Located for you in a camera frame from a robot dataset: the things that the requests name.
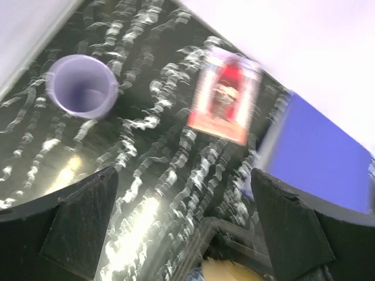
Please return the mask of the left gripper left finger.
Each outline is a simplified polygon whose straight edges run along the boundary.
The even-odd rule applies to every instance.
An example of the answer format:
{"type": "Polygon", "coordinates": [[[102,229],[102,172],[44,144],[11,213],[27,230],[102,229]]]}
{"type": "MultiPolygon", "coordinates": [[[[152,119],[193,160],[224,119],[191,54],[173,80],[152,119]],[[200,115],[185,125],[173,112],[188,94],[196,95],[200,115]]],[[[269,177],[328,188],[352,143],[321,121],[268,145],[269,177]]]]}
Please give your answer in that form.
{"type": "Polygon", "coordinates": [[[1,211],[1,280],[93,280],[118,187],[108,166],[1,211]]]}

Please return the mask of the lavender plastic cup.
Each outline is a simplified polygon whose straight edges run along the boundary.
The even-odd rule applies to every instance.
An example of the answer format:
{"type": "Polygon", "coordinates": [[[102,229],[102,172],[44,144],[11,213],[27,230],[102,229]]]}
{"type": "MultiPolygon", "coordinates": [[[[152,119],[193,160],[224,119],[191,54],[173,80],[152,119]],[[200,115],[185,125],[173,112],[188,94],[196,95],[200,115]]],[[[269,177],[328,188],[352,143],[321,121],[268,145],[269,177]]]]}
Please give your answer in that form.
{"type": "Polygon", "coordinates": [[[103,62],[72,54],[53,63],[46,73],[49,98],[66,113],[84,119],[100,119],[118,98],[118,81],[103,62]]]}

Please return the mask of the red illustrated booklet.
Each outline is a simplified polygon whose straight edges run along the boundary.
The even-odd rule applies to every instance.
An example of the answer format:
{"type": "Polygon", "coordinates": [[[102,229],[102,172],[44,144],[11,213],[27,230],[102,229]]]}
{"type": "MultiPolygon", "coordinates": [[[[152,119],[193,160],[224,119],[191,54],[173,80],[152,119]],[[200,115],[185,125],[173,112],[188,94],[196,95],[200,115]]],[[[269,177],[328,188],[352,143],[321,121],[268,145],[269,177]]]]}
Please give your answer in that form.
{"type": "Polygon", "coordinates": [[[211,47],[199,74],[187,125],[244,146],[261,80],[257,62],[211,47]]]}

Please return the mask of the cream floral plate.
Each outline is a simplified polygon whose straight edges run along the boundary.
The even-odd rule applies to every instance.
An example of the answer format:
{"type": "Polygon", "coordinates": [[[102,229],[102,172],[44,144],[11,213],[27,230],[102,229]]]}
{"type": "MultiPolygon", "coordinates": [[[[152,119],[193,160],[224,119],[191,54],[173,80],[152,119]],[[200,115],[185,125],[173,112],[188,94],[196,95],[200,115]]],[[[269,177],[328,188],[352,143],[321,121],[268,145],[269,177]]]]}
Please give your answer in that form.
{"type": "Polygon", "coordinates": [[[232,261],[209,259],[201,264],[207,281],[264,281],[265,278],[247,267],[232,261]]]}

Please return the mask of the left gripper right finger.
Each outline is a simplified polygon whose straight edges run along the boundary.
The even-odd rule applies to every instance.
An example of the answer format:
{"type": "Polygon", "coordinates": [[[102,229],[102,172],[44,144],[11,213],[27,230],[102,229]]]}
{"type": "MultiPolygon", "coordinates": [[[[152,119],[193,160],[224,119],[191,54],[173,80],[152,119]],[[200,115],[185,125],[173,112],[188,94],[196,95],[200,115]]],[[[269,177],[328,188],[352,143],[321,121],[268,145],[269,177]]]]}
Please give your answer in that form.
{"type": "Polygon", "coordinates": [[[374,280],[374,216],[260,170],[251,188],[277,280],[374,280]]]}

